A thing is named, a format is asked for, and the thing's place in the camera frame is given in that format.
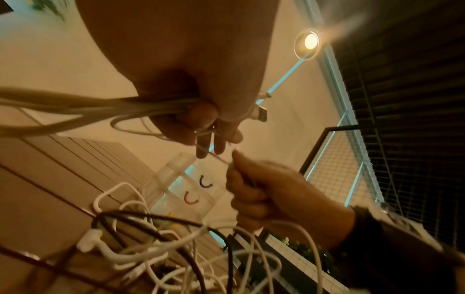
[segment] hand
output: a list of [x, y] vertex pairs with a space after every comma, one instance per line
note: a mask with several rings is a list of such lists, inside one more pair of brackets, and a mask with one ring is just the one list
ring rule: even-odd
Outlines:
[[197, 144], [207, 156], [215, 126], [215, 153], [239, 143], [262, 84], [279, 0], [79, 0], [93, 40], [139, 94], [159, 99], [198, 93], [188, 113], [152, 118], [168, 138]]
[[[303, 226], [325, 249], [335, 248], [352, 230], [354, 211], [327, 198], [299, 173], [276, 163], [250, 160], [237, 151], [232, 156], [226, 189], [234, 194], [231, 206], [238, 211], [241, 227], [251, 232], [265, 227], [282, 237], [307, 243], [299, 231], [269, 223], [272, 219], [292, 221]], [[257, 186], [246, 185], [244, 178]]]

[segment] light bulb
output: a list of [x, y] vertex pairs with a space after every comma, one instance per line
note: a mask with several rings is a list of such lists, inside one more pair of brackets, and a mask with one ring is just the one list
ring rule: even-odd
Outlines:
[[318, 46], [318, 36], [311, 32], [305, 37], [304, 45], [308, 50], [315, 49]]

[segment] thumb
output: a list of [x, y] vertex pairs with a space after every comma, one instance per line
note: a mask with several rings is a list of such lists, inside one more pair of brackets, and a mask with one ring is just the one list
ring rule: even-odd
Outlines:
[[234, 167], [247, 178], [262, 184], [270, 183], [275, 178], [275, 173], [269, 166], [251, 160], [237, 150], [232, 152], [232, 156]]

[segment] black sleeve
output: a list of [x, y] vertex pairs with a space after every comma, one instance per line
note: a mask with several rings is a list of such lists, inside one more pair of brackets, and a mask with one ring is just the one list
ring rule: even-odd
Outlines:
[[354, 208], [356, 224], [331, 254], [351, 288], [372, 294], [455, 294], [454, 267], [463, 266], [453, 250], [436, 250], [421, 239]]

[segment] white plug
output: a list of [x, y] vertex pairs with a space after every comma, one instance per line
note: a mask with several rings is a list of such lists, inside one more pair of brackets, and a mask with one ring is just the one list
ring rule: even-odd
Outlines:
[[76, 248], [81, 252], [91, 251], [102, 238], [103, 232], [99, 229], [88, 230], [76, 244]]

